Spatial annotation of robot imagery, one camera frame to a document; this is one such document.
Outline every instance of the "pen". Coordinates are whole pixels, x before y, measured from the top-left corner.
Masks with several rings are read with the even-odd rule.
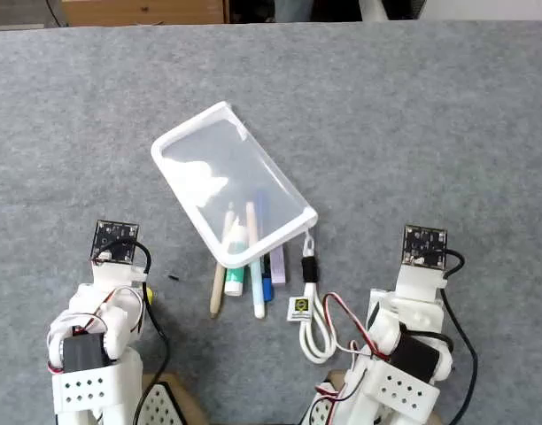
[[[245,205],[245,218],[249,244],[253,246],[258,241],[257,217],[253,202],[248,202]],[[263,319],[265,317],[265,302],[263,300],[263,282],[261,281],[261,262],[259,259],[255,259],[250,264],[250,273],[252,276],[253,312],[255,317]]]
[[[224,216],[224,227],[221,233],[222,241],[224,237],[226,237],[226,234],[231,229],[233,222],[234,222],[234,212],[230,208],[228,209],[228,211],[226,212],[226,215]],[[226,267],[224,267],[220,263],[217,263],[216,272],[214,273],[214,282],[212,286],[212,296],[210,297],[210,317],[212,318],[216,317],[216,315],[218,314],[218,311],[220,310],[221,293],[224,289],[225,277],[226,277]]]
[[[261,277],[263,278],[263,300],[267,303],[273,301],[275,291],[273,289],[273,283],[271,283],[271,259],[269,254],[265,254],[262,258],[263,270],[261,271]]]
[[[258,237],[263,237],[264,227],[267,223],[267,198],[264,190],[258,190],[255,200],[255,214],[257,217]],[[263,300],[267,303],[273,301],[275,292],[271,283],[271,260],[269,254],[261,257],[261,279],[263,280]]]

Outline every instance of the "white plastic part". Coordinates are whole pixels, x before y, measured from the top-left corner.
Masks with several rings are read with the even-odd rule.
[[[377,419],[379,402],[362,390],[371,363],[369,356],[358,356],[354,367],[346,371],[345,385],[338,396],[349,398],[335,406],[332,425],[373,424]]]
[[[411,330],[441,332],[444,311],[438,301],[429,303],[397,297],[395,292],[371,290],[369,293],[368,321],[377,303],[397,312],[399,321]]]
[[[131,286],[132,282],[145,282],[147,274],[143,267],[118,263],[92,264],[94,284],[103,290],[112,290],[119,286]]]
[[[418,301],[434,302],[437,288],[444,288],[446,280],[441,270],[427,267],[401,265],[395,294],[399,298],[411,298]]]
[[[259,146],[226,102],[162,135],[151,155],[216,260],[244,266],[312,227],[316,211]],[[259,241],[241,252],[221,238],[224,214],[245,225],[247,202],[265,204]]]
[[[143,363],[127,348],[114,365],[52,376],[58,425],[82,425],[85,411],[103,412],[104,425],[129,424],[141,397]]]
[[[328,392],[334,392],[335,389],[330,382],[323,382],[319,387]],[[329,418],[332,415],[332,408],[334,403],[329,400],[321,400],[316,405],[314,402],[321,397],[321,394],[316,394],[311,402],[310,406],[306,410],[305,417],[303,418],[301,425],[327,425],[329,423]]]
[[[107,323],[104,350],[111,360],[117,360],[129,342],[128,313],[115,305],[102,305],[99,316]]]
[[[399,316],[385,308],[380,308],[376,319],[368,330],[369,336],[377,344],[377,349],[383,354],[391,354],[401,335],[399,331]]]
[[[363,391],[379,403],[419,423],[429,419],[440,390],[376,360],[366,374]]]
[[[139,415],[139,425],[182,425],[182,417],[165,385],[157,383],[149,392]]]

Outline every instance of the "gray fabric surface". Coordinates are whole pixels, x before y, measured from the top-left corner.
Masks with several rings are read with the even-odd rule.
[[[405,223],[449,229],[468,259],[449,298],[481,356],[464,423],[542,424],[542,23],[492,22],[0,34],[0,424],[53,423],[44,336],[90,281],[99,218],[141,224],[170,368],[213,421],[298,421],[348,365],[307,362],[285,322],[302,238],[266,320],[249,291],[208,318],[213,260],[149,149],[222,99],[318,211],[322,291],[357,312],[393,287]],[[469,357],[446,329],[448,421]],[[139,349],[151,371],[158,339]]]

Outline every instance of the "label tag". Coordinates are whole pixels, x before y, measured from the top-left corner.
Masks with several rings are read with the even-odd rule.
[[[287,321],[307,321],[313,319],[313,303],[309,297],[290,297]]]

